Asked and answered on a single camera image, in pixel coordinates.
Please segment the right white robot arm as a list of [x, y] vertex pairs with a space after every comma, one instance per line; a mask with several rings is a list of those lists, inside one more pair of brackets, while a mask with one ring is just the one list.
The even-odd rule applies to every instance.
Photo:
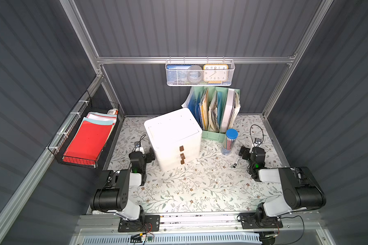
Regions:
[[258, 205], [253, 218], [260, 222], [301, 210], [317, 210], [326, 204], [326, 197], [307, 167], [265, 166], [265, 150], [261, 147], [242, 146], [239, 156], [248, 161], [247, 172], [256, 182], [281, 185], [282, 195]]

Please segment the white drawer cabinet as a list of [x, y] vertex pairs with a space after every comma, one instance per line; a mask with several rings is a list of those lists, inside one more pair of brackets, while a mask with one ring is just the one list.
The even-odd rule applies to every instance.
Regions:
[[162, 172], [199, 157], [202, 129], [188, 108], [149, 119], [144, 127]]

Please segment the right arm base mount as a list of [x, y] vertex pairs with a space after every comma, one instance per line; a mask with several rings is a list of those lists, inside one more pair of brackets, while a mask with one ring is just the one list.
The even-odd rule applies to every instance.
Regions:
[[255, 212], [239, 213], [236, 217], [243, 229], [277, 229], [283, 228], [283, 223], [277, 217], [268, 217]]

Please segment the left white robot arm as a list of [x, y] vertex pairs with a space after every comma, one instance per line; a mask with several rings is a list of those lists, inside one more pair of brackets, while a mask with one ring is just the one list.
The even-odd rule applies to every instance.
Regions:
[[155, 160], [154, 150], [148, 153], [134, 151], [129, 154], [130, 166], [119, 171], [104, 170], [99, 188], [90, 201], [92, 211], [117, 214], [128, 222], [145, 223], [144, 209], [129, 199], [131, 186], [144, 186], [147, 180], [146, 166]]

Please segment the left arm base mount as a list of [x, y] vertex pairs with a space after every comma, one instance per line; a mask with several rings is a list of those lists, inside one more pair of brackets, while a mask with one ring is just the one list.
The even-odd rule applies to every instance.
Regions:
[[160, 215], [145, 215], [141, 216], [136, 221], [126, 221], [120, 219], [118, 232], [129, 233], [129, 232], [157, 232], [160, 226]]

